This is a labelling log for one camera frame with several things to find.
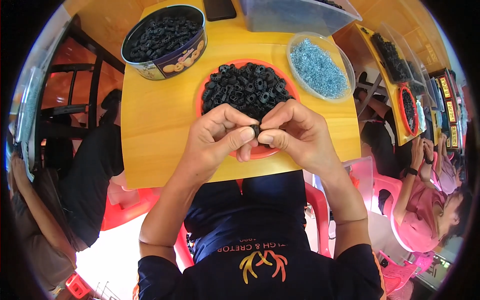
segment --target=hair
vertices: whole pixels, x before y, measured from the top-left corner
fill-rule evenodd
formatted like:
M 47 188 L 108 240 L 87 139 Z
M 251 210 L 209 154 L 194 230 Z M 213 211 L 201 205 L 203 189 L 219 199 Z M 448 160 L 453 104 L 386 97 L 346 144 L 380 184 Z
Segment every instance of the hair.
M 361 87 L 357 87 L 357 88 L 355 89 L 355 91 L 353 92 L 353 97 L 354 97 L 355 99 L 357 99 L 357 100 L 360 100 L 360 99 L 359 99 L 360 92 L 365 92 L 365 93 L 366 93 L 367 90 L 364 89 L 364 88 L 361 88 Z
M 453 70 L 448 70 L 448 72 L 453 76 L 453 80 L 456 82 L 456 73 Z
M 459 178 L 462 182 L 467 182 L 467 164 L 465 162 L 465 156 L 461 155 L 459 152 L 454 152 L 453 162 L 455 170 L 462 168 L 459 174 Z
M 463 195 L 462 202 L 455 210 L 456 214 L 458 215 L 459 222 L 457 225 L 450 227 L 446 236 L 447 238 L 450 238 L 452 236 L 460 237 L 465 233 L 465 230 L 467 229 L 468 217 L 472 209 L 471 206 L 473 196 L 467 184 L 462 183 L 462 185 L 459 186 L 456 191 L 459 191 Z
M 103 99 L 101 108 L 106 109 L 107 111 L 100 117 L 98 121 L 99 125 L 108 124 L 115 122 L 119 111 L 119 103 L 121 101 L 121 90 L 114 89 Z

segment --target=pink shirt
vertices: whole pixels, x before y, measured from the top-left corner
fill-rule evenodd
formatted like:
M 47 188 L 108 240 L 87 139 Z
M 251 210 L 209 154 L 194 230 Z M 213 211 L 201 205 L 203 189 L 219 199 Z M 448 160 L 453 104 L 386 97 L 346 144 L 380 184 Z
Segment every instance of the pink shirt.
M 413 182 L 412 193 L 407 203 L 407 213 L 402 224 L 397 227 L 402 241 L 413 251 L 428 252 L 439 243 L 437 229 L 433 220 L 433 205 L 444 206 L 446 195 L 429 188 L 417 176 Z M 385 201 L 384 214 L 390 218 L 393 197 Z
M 438 181 L 440 182 L 442 191 L 447 195 L 453 193 L 453 191 L 457 188 L 454 167 L 446 155 L 444 156 L 442 173 L 440 174 Z

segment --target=fingernail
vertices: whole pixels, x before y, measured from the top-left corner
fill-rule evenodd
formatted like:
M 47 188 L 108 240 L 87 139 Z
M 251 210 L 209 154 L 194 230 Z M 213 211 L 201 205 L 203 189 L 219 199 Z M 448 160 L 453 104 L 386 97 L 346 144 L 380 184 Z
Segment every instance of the fingernail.
M 248 127 L 240 132 L 240 137 L 242 141 L 248 142 L 249 140 L 255 137 L 255 132 L 253 131 L 253 128 Z
M 273 143 L 273 136 L 271 135 L 262 135 L 261 141 L 259 140 L 262 144 L 271 144 Z

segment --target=smartphone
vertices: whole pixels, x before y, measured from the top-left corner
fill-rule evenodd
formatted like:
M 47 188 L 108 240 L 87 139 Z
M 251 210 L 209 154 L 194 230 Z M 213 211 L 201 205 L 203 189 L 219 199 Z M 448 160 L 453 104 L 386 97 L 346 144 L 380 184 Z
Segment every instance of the smartphone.
M 204 0 L 204 7 L 207 20 L 211 22 L 237 17 L 231 0 Z

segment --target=round tin can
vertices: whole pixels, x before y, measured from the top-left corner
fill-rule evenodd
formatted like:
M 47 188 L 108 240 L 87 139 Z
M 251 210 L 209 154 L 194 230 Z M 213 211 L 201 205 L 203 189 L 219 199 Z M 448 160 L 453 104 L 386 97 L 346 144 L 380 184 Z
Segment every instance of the round tin can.
M 163 17 L 185 17 L 202 24 L 199 32 L 185 45 L 177 50 L 166 54 L 156 60 L 145 62 L 130 61 L 130 52 L 132 50 L 132 41 L 137 40 L 148 27 L 148 22 L 155 18 Z M 158 11 L 155 11 L 144 17 L 137 25 L 135 25 L 127 34 L 121 47 L 121 56 L 127 64 L 134 67 L 140 75 L 146 79 L 161 80 L 180 74 L 192 66 L 203 54 L 207 45 L 207 35 L 205 32 L 205 15 L 198 8 L 180 4 L 170 5 Z

